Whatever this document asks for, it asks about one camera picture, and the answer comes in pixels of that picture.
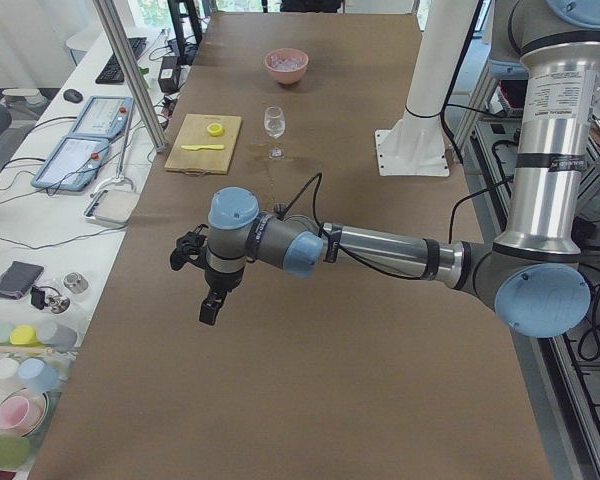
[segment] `wine glass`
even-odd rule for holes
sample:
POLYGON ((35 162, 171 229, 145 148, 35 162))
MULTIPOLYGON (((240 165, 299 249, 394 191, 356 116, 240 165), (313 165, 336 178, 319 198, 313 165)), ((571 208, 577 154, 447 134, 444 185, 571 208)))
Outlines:
MULTIPOLYGON (((285 130, 284 112, 280 107, 268 107, 264 111, 264 129, 267 134, 277 140, 282 136, 285 130)), ((280 145, 274 145, 269 150, 269 158, 281 159, 284 158, 284 152, 280 145)))

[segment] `person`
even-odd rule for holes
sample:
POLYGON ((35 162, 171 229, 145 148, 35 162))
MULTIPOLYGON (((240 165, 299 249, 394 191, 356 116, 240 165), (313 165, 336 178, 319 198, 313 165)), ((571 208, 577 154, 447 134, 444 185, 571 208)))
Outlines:
POLYGON ((282 0, 281 12, 336 13, 342 0, 282 0))

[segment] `warning label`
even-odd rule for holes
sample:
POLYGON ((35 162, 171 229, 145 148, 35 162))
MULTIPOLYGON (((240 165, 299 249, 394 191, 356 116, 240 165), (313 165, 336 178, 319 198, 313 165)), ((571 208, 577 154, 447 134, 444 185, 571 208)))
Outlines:
POLYGON ((577 118, 587 122, 595 72, 557 72, 529 79, 522 122, 577 118))

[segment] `yellow knife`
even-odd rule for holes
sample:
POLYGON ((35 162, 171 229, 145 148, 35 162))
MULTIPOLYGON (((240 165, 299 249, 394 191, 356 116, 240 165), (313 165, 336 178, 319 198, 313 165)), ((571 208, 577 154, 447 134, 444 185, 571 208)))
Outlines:
POLYGON ((224 150, 224 145, 182 145, 183 150, 224 150))

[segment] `wooden cutting board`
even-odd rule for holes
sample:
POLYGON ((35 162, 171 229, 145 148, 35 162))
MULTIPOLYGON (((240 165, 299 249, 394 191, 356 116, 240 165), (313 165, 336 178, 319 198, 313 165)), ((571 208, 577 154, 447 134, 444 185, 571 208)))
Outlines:
POLYGON ((206 172, 226 174, 236 146, 242 117, 189 113, 182 123, 169 158, 164 165, 170 172, 206 172), (224 135, 212 137, 207 132, 210 123, 220 123, 224 135), (182 145, 224 145, 224 150, 183 150, 182 145))

